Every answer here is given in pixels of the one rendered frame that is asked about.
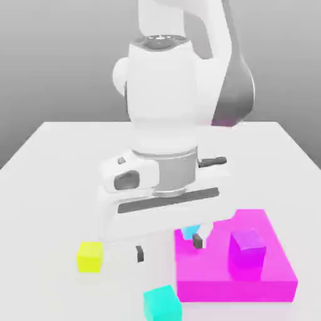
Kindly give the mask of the large magenta box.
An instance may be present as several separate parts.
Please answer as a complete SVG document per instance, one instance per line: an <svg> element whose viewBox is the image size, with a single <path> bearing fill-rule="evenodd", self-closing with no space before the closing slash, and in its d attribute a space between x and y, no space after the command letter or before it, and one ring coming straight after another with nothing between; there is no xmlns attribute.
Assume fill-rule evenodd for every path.
<svg viewBox="0 0 321 321"><path fill-rule="evenodd" d="M231 232L257 230L266 244L258 281L235 280L228 270ZM181 230L174 233L177 296L182 302L292 302L298 280L262 209L239 209L231 219L217 221L205 249L195 249Z"/></svg>

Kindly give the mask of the small yellow cube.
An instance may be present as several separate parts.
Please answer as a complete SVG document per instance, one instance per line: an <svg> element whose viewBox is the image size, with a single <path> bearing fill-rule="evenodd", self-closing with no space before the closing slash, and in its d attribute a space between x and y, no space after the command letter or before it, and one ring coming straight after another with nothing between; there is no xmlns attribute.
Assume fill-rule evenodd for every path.
<svg viewBox="0 0 321 321"><path fill-rule="evenodd" d="M102 242L82 241L76 255L78 271L100 273L103 263Z"/></svg>

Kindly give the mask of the small purple cube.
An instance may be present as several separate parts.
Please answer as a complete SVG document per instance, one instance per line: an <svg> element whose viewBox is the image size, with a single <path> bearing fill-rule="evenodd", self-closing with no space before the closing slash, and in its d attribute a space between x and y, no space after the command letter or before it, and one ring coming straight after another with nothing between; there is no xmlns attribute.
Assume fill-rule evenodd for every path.
<svg viewBox="0 0 321 321"><path fill-rule="evenodd" d="M231 232L228 248L228 270L239 281L258 281L266 255L266 244L253 228Z"/></svg>

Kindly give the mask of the small turquoise cube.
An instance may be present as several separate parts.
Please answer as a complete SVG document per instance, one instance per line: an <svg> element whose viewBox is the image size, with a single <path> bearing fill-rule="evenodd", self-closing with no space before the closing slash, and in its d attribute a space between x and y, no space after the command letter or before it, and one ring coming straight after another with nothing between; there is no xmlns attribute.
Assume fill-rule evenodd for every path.
<svg viewBox="0 0 321 321"><path fill-rule="evenodd" d="M146 321L182 321L182 305L170 285L144 292Z"/></svg>

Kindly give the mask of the small light blue cube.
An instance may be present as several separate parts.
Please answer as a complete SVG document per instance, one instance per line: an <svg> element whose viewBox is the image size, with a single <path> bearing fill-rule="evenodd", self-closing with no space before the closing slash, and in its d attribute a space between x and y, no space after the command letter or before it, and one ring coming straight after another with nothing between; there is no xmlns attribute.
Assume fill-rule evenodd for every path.
<svg viewBox="0 0 321 321"><path fill-rule="evenodd" d="M200 225L188 226L181 229L182 237L185 241L192 241L198 235Z"/></svg>

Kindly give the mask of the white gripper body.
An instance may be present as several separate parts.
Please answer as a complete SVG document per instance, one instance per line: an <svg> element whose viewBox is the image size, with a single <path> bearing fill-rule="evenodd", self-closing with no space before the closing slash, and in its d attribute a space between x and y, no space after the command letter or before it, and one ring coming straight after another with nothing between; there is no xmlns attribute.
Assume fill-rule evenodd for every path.
<svg viewBox="0 0 321 321"><path fill-rule="evenodd" d="M196 181L178 197L154 197L150 191L97 191L98 235L119 242L144 235L229 219L233 203L231 164L196 171Z"/></svg>

